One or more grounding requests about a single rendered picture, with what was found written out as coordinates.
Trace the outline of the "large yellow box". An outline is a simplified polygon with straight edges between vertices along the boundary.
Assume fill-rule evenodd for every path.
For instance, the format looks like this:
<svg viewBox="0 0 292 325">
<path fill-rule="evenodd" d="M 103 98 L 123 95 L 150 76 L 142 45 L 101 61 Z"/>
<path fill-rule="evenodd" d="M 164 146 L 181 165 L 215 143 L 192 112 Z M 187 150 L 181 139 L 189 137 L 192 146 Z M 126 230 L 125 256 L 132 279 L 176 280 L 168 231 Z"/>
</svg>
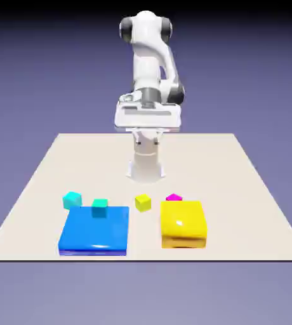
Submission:
<svg viewBox="0 0 292 325">
<path fill-rule="evenodd" d="M 207 223 L 200 201 L 162 201 L 162 248 L 205 248 Z"/>
</svg>

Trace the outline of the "small teal cube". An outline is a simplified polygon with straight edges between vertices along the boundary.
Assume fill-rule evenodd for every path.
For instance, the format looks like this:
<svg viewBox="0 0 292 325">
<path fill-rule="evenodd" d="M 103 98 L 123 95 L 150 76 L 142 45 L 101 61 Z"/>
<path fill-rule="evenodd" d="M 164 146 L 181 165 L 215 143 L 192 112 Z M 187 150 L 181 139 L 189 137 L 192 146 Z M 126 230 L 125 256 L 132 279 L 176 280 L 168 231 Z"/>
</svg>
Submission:
<svg viewBox="0 0 292 325">
<path fill-rule="evenodd" d="M 93 218 L 105 218 L 107 216 L 108 200 L 104 198 L 96 198 L 91 206 Z"/>
</svg>

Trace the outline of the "small cyan cube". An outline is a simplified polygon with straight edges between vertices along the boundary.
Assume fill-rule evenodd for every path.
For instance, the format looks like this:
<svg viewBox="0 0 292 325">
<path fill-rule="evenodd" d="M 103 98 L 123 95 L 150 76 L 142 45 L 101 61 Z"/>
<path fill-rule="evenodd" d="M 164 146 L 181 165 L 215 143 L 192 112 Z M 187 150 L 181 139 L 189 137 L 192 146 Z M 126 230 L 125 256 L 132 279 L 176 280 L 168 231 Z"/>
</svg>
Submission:
<svg viewBox="0 0 292 325">
<path fill-rule="evenodd" d="M 62 197 L 63 208 L 69 210 L 73 206 L 82 206 L 83 200 L 80 193 L 68 192 Z"/>
</svg>

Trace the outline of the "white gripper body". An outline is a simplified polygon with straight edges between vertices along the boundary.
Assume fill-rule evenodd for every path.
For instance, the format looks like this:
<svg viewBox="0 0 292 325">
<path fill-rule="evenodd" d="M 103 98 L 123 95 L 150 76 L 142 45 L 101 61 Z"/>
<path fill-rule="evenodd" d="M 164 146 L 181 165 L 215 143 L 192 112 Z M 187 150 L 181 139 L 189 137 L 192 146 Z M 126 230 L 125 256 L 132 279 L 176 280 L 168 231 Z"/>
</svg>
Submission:
<svg viewBox="0 0 292 325">
<path fill-rule="evenodd" d="M 140 102 L 118 102 L 114 116 L 117 129 L 158 129 L 176 131 L 180 129 L 181 106 L 155 103 L 154 108 L 143 108 Z"/>
</svg>

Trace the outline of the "small yellow cube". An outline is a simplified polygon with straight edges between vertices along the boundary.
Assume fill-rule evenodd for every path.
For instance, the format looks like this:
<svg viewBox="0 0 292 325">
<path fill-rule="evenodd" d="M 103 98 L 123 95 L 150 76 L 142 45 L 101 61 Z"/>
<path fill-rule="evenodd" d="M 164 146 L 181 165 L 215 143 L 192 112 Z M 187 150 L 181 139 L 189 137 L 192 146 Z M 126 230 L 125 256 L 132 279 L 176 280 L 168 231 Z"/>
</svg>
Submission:
<svg viewBox="0 0 292 325">
<path fill-rule="evenodd" d="M 139 212 L 145 212 L 151 209 L 151 198 L 147 194 L 141 194 L 135 197 L 135 207 Z"/>
</svg>

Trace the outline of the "large blue box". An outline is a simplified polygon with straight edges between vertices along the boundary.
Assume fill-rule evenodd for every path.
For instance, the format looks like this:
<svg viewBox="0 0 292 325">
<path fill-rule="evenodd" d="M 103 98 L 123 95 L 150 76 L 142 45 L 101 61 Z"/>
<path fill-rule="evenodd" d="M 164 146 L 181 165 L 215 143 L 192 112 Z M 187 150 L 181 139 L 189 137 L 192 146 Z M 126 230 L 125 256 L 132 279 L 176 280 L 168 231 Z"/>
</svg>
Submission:
<svg viewBox="0 0 292 325">
<path fill-rule="evenodd" d="M 69 210 L 58 242 L 60 255 L 124 256 L 128 247 L 129 207 L 109 206 L 93 216 L 91 207 Z"/>
</svg>

